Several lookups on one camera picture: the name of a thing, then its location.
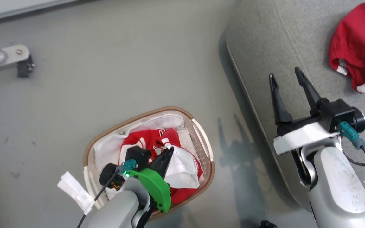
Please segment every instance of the red clothing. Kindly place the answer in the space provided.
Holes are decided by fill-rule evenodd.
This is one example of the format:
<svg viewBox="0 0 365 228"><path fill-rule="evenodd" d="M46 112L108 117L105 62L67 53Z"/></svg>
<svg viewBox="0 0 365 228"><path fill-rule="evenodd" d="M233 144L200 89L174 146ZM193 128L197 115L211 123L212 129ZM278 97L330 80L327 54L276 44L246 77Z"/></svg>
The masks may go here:
<svg viewBox="0 0 365 228"><path fill-rule="evenodd" d="M133 146L140 146L143 149L150 150L152 153L152 158L149 160L151 162L154 160L164 149L165 146L171 144L173 146L181 147L180 138L178 133L174 128L167 130L156 129L147 131L138 131L130 133L128 138L126 138L122 144L120 151L119 163L125 160L126 150ZM195 156L193 156L198 165L198 180L202 175L203 171L201 169L200 162ZM171 192L171 203L178 204L189 198L197 189L190 188L170 188Z"/></svg>
<svg viewBox="0 0 365 228"><path fill-rule="evenodd" d="M351 77L356 91L365 93L365 3L354 8L337 27L329 48L329 64Z"/></svg>

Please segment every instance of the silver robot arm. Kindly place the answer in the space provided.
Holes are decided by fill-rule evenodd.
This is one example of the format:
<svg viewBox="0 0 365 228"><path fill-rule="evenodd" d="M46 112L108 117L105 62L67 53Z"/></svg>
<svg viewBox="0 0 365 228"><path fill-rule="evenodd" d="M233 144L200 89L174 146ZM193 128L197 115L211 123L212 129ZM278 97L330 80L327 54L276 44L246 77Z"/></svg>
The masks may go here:
<svg viewBox="0 0 365 228"><path fill-rule="evenodd" d="M153 207L153 199L140 183L140 180L129 177L88 224L88 228L143 228L146 225Z"/></svg>
<svg viewBox="0 0 365 228"><path fill-rule="evenodd" d="M270 74L270 90L278 137L277 155L291 153L300 183L308 197L320 228L365 228L365 189L342 152L340 131L355 145L365 130L365 117L355 107L339 99L321 98L304 73L295 68L310 106L310 116L293 120Z"/></svg>
<svg viewBox="0 0 365 228"><path fill-rule="evenodd" d="M365 189L346 156L325 147L313 157L316 177L308 197L318 227L365 228Z"/></svg>

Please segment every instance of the gray floor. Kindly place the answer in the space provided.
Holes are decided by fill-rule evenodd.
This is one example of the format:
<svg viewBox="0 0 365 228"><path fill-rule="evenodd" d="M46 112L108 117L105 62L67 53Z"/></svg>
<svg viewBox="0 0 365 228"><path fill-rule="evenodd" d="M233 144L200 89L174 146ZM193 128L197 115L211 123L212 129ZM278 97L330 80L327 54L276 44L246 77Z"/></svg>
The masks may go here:
<svg viewBox="0 0 365 228"><path fill-rule="evenodd" d="M0 48L27 45L37 67L30 79L0 71L0 228L75 227L82 211L57 188L60 176L68 170L82 182L94 136L167 105L204 127L216 175L204 194L148 228L253 228L262 219L316 227L285 197L230 65L223 31L235 6L97 0L1 20Z"/></svg>

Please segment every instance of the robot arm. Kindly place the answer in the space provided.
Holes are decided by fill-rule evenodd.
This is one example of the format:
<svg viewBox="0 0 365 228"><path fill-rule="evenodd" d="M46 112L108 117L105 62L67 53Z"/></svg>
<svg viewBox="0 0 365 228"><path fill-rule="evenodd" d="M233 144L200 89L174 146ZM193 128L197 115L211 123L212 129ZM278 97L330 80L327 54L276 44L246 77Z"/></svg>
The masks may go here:
<svg viewBox="0 0 365 228"><path fill-rule="evenodd" d="M126 152L125 174L127 180L117 175L119 167L109 163L101 171L99 181L108 188L121 186L91 219L89 228L143 228L156 210L168 212L171 206L170 187L164 181L174 148L165 149L148 164L149 150L138 146Z"/></svg>
<svg viewBox="0 0 365 228"><path fill-rule="evenodd" d="M310 117L292 119L271 74L278 133L275 152L293 155L301 184L310 189L308 197L318 227L365 228L365 189L343 154L338 131L341 124L346 124L358 137L357 132L365 129L365 118L342 100L329 102L321 98L299 68L295 73L310 105Z"/></svg>

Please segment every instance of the teal connector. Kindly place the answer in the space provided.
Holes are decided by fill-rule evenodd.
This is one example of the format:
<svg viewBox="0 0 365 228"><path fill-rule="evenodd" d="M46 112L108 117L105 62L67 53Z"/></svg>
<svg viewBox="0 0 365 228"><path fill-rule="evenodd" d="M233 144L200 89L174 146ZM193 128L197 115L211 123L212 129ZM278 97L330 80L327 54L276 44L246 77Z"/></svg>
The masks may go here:
<svg viewBox="0 0 365 228"><path fill-rule="evenodd" d="M360 137L360 134L346 121L341 122L337 130L341 133L342 136L346 137L351 142L354 142Z"/></svg>
<svg viewBox="0 0 365 228"><path fill-rule="evenodd" d="M136 168L136 160L135 159L129 159L122 163L122 165L125 167L125 171L133 170Z"/></svg>

